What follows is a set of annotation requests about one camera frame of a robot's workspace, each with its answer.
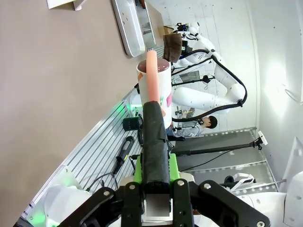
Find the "person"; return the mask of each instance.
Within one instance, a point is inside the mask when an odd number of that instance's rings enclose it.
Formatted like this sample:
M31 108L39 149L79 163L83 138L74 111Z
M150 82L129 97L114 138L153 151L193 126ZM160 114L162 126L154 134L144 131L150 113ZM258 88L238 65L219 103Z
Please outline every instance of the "person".
M194 115L194 112L195 112L195 109L190 108L190 110L186 114L186 117L187 118L192 117ZM184 137L184 138L199 137L203 134L204 128L214 129L218 124L218 120L214 116L204 117L204 118L202 118L202 122L203 122L202 125L200 125L197 121L180 122L178 124L178 127L182 127L182 128L188 127L188 128L173 131L173 127L170 126L166 129L166 134L168 136Z

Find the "black bar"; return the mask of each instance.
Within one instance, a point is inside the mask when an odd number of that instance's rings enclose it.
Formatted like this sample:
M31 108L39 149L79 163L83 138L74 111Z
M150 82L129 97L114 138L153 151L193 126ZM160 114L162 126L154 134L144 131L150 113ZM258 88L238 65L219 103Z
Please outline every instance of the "black bar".
M211 219L221 227L270 227L269 218L238 197L218 185L207 180L199 186L188 182L193 209Z
M179 156L186 156L186 155L199 155L199 154L207 154L207 153L214 153L219 151L228 151L228 150L237 150L242 148L250 148L254 147L254 142L235 145L235 146L228 146L228 147L221 147L221 148L210 148L210 149L202 149L202 150L184 150L184 151L174 151L171 152L176 154L177 157Z
M141 227L142 199L140 197L140 185L137 182L128 183L124 188L124 195L124 203L121 212L121 227Z
M171 86L177 86L177 85L182 85L182 84L190 84L190 83L195 83L195 82L200 82L203 81L203 79L197 79L197 80L191 80L191 81L187 81L187 82L182 82L182 83L178 83L178 84L171 84Z
M175 180L172 183L173 227L194 226L193 208L189 198L188 182L185 179Z
M158 102L143 106L142 185L146 194L169 194L167 135Z
M136 171L136 165L134 164L134 161L133 161L133 159L131 157L129 157L129 160L131 161L131 164L132 164L132 166L134 168L134 172L133 172L133 175L134 175L134 173Z

